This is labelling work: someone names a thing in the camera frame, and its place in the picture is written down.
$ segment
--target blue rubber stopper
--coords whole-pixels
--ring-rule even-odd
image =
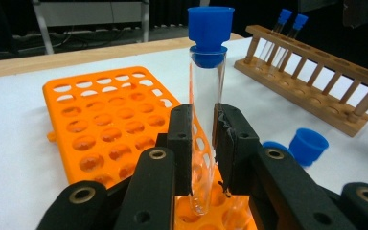
[[[292,12],[287,9],[282,9],[280,12],[279,19],[277,20],[278,23],[284,25],[288,21],[288,19],[291,17]]]
[[[191,47],[194,62],[202,68],[215,68],[222,63],[227,49],[222,43],[230,39],[233,8],[189,8],[189,38],[196,46]]]
[[[330,144],[318,132],[308,128],[298,128],[289,144],[289,150],[301,166],[307,167],[316,161]]]
[[[294,28],[297,31],[301,30],[301,28],[303,28],[308,19],[309,18],[307,16],[303,14],[298,14],[297,17],[295,18],[294,25],[292,26],[292,28]]]

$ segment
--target wooden test tube rack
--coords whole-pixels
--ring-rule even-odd
[[[248,26],[246,31],[253,34],[253,38],[246,57],[236,61],[236,69],[351,137],[354,137],[367,123],[368,93],[356,107],[346,102],[360,84],[368,86],[368,69],[281,34],[274,34],[271,30],[261,26]],[[274,71],[275,66],[271,65],[273,55],[268,61],[254,57],[261,38],[274,44],[274,52],[280,47],[286,49],[284,61]],[[301,59],[294,72],[289,74],[284,70],[292,54],[300,56]],[[298,79],[298,76],[307,60],[316,63],[316,67],[310,79],[305,82]],[[263,64],[256,68],[258,61]],[[320,90],[312,85],[323,68],[333,70],[334,75],[327,86]],[[343,97],[338,99],[329,93],[342,75],[352,79],[353,82]]]

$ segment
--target table surface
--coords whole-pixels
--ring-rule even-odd
[[[224,43],[228,53],[222,101],[242,111],[262,142],[287,146],[299,127],[323,134],[330,147],[307,169],[319,185],[340,193],[346,183],[368,183],[368,124],[349,137],[236,70],[234,63],[244,58],[249,43],[250,38]],[[41,87],[47,81],[139,65],[184,104],[192,44],[179,38],[0,61],[0,229],[35,229],[68,185],[58,147],[46,138],[52,126]],[[297,63],[298,57],[291,62]],[[309,76],[313,69],[308,64],[301,75]],[[314,86],[325,87],[331,76],[331,71],[322,71]],[[349,85],[350,80],[341,78],[331,93],[341,97]],[[348,103],[357,104],[367,91],[360,86]]]

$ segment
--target loose blue cap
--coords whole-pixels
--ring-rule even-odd
[[[297,129],[289,144],[289,150],[301,166],[307,167],[316,161],[329,145],[327,139],[321,134],[302,127]]]
[[[298,14],[297,17],[295,18],[294,25],[292,26],[292,28],[294,28],[297,31],[301,30],[301,28],[303,28],[304,24],[306,24],[308,19],[309,18],[307,16],[303,14]]]
[[[288,21],[288,19],[291,17],[292,12],[287,9],[282,9],[280,12],[279,19],[277,20],[278,23],[284,25]]]
[[[222,42],[229,40],[232,30],[233,8],[189,8],[189,38],[198,52],[220,52]]]

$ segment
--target capped test tube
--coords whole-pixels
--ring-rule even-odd
[[[301,31],[303,26],[306,24],[308,18],[303,14],[298,14],[295,18],[294,24],[289,31],[287,38],[288,39],[295,39],[298,36],[298,33]],[[283,61],[286,59],[286,57],[289,57],[290,51],[286,50],[283,47],[280,47],[280,49],[277,51],[276,56],[273,59],[272,65],[269,69],[269,74],[272,74],[275,70],[275,68],[279,69],[282,65]]]
[[[220,103],[227,48],[234,9],[189,8],[189,38],[196,45],[190,56],[190,104],[192,105],[192,194],[197,215],[209,211],[215,169],[214,116]]]
[[[279,18],[277,20],[277,23],[274,25],[273,30],[271,31],[272,34],[279,34],[285,24],[287,23],[288,19],[291,17],[292,12],[287,9],[282,9],[280,12]],[[268,57],[270,56],[271,52],[273,51],[274,44],[270,41],[266,41],[264,44],[264,47],[259,54],[258,62],[256,63],[256,68],[260,68],[264,61],[268,60]]]

